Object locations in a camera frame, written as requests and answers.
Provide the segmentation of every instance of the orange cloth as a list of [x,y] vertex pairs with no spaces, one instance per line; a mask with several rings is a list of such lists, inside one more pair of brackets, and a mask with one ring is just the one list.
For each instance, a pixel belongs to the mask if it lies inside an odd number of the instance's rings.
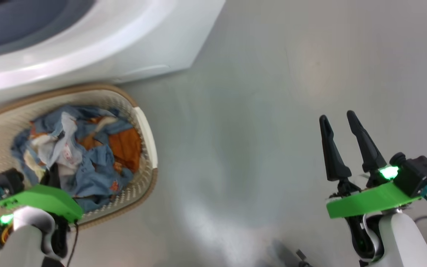
[[31,123],[32,127],[31,127],[31,131],[29,133],[29,139],[36,139],[36,138],[38,138],[38,137],[40,137],[42,135],[47,135],[47,132],[37,133],[36,132],[36,127],[34,126],[34,123],[33,122],[30,122],[30,123]]
[[115,161],[135,173],[139,169],[139,158],[141,157],[141,137],[136,129],[109,135],[108,140]]
[[[78,143],[85,147],[86,150],[103,145],[95,140],[94,136],[95,133],[91,133]],[[126,167],[135,173],[139,169],[139,159],[141,157],[141,137],[136,129],[132,128],[115,135],[109,135],[108,141],[115,158],[114,169],[121,173],[122,168]]]

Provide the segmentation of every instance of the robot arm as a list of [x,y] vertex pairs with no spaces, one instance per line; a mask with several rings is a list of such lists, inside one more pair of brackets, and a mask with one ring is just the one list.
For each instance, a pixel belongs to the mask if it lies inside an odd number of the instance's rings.
[[12,230],[10,238],[0,231],[0,267],[63,267],[60,260],[67,255],[69,230],[66,220],[26,206],[14,211],[11,220],[0,221],[0,230],[7,228]]
[[[349,181],[334,143],[334,132],[325,115],[319,119],[327,180],[339,181],[337,193],[330,196],[330,218],[344,218],[360,266],[427,266],[427,245],[414,221],[402,213],[413,201],[427,200],[427,158],[406,159],[403,153],[392,157],[386,167],[380,151],[353,111],[347,112],[352,133],[363,158],[362,168],[370,177],[366,189]],[[368,217],[368,214],[381,212]]]

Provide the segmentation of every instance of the blue cloth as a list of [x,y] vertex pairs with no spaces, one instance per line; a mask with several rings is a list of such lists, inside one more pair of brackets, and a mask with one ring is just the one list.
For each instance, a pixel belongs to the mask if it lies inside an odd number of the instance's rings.
[[[121,174],[115,171],[113,168],[115,159],[108,142],[109,135],[131,129],[133,126],[126,120],[118,118],[117,122],[106,125],[95,135],[94,138],[104,145],[87,151],[76,142],[95,130],[96,125],[88,123],[87,120],[101,116],[117,116],[119,111],[115,109],[108,111],[92,106],[66,105],[34,120],[33,127],[36,133],[48,133],[58,137],[63,135],[61,125],[63,112],[69,113],[77,120],[77,130],[72,136],[72,141],[76,149],[82,151],[82,162],[75,175],[61,177],[61,189],[76,197],[77,203],[85,212],[93,211],[109,203],[110,197],[118,194],[133,178],[132,172],[127,168],[123,168]],[[24,152],[30,144],[29,135],[30,129],[17,135],[11,147],[11,153],[21,164],[25,177],[34,185],[39,182],[39,178],[27,167],[23,159]]]

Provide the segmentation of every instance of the washing machine door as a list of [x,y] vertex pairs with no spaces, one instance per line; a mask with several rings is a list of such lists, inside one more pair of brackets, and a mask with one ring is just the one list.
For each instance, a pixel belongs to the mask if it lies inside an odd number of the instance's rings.
[[122,51],[163,22],[177,2],[0,2],[0,91],[57,78]]
[[0,0],[0,55],[30,47],[62,32],[95,0]]

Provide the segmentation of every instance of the green led light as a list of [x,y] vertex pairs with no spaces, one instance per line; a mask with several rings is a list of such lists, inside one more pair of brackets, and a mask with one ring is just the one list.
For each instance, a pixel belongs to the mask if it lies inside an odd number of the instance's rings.
[[385,179],[392,180],[398,175],[398,169],[399,168],[395,166],[385,167],[380,169],[380,173]]
[[2,224],[8,224],[10,223],[10,221],[14,218],[13,214],[9,214],[9,215],[3,215],[0,218],[0,223]]

